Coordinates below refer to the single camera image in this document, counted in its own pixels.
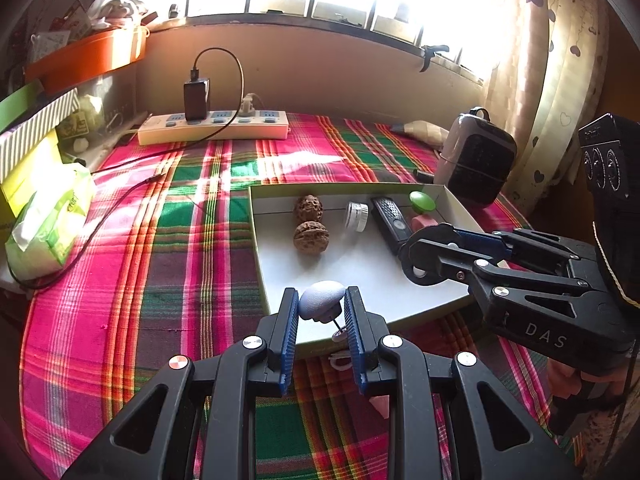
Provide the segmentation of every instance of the white power strip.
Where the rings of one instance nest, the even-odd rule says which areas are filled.
[[[164,142],[200,140],[210,136],[227,124],[234,110],[210,112],[202,121],[187,121],[184,114],[149,117],[138,129],[138,142],[142,146]],[[289,121],[284,112],[255,110],[248,117],[236,117],[222,133],[212,140],[225,139],[286,139]]]

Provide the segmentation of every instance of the power adapter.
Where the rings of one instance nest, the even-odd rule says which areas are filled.
[[[191,70],[191,80],[184,84],[184,118],[203,121],[209,114],[209,78],[200,78],[197,68]]]

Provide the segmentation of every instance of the white curtain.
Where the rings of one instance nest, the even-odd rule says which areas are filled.
[[[504,0],[502,26],[484,107],[518,145],[503,193],[526,215],[551,184],[575,177],[577,129],[593,118],[607,65],[607,4]]]

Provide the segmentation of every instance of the green tissue package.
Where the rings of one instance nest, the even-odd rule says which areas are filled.
[[[32,280],[64,267],[80,234],[95,184],[81,164],[62,164],[33,194],[4,244],[19,280]]]

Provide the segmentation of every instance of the orange basket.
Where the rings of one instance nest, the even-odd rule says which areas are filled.
[[[148,35],[143,26],[93,34],[30,64],[25,80],[39,79],[47,94],[55,94],[142,59]]]

